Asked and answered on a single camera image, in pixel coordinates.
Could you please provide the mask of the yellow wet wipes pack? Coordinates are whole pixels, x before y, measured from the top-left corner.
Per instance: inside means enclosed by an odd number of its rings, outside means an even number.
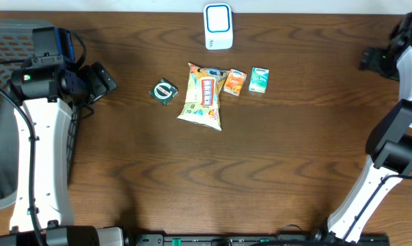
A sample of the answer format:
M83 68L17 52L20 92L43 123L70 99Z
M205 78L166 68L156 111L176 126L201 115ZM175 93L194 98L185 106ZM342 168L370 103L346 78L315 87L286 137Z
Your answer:
M189 63L186 98L177 119L221 131L219 94L229 72L218 68L202 68Z

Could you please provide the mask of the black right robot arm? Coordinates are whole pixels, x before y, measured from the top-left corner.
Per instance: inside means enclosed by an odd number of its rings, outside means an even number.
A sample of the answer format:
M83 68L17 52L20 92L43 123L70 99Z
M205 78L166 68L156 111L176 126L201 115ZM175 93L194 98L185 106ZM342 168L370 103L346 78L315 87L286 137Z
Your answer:
M392 30L387 48L368 47L360 70L399 83L399 100L366 142L366 163L340 207L327 220L325 240L356 244L384 197L402 180L412 180L412 12Z

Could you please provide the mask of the green Kleenex tissue pack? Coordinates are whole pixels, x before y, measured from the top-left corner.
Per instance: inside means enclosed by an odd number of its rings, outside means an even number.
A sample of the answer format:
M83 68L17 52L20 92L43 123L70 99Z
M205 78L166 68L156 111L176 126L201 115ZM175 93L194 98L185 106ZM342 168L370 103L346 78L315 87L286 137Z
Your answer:
M269 69L253 67L249 82L249 91L265 93L269 81Z

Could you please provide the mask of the green white small pack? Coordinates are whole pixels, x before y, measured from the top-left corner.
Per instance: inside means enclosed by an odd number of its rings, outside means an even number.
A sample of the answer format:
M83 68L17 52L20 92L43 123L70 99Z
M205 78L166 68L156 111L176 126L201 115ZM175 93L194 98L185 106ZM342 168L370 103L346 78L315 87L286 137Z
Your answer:
M178 94L178 88L168 80L161 78L149 91L149 94L166 107Z

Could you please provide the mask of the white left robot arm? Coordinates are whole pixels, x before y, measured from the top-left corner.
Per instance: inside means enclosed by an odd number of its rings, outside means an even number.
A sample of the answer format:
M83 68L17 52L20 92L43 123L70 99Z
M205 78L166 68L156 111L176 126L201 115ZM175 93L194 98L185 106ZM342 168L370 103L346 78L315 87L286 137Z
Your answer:
M3 92L18 126L18 184L10 232L0 245L128 245L119 226L76 225L68 196L70 126L116 82L102 64L74 56L75 33L45 27L32 36L35 55Z

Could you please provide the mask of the orange Kleenex tissue pack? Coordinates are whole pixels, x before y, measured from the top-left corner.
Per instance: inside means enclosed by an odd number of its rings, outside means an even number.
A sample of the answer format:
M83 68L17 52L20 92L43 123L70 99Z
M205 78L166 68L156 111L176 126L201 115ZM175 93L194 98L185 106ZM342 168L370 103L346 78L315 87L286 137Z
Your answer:
M239 96L246 78L247 75L244 72L231 69L223 86L224 92Z

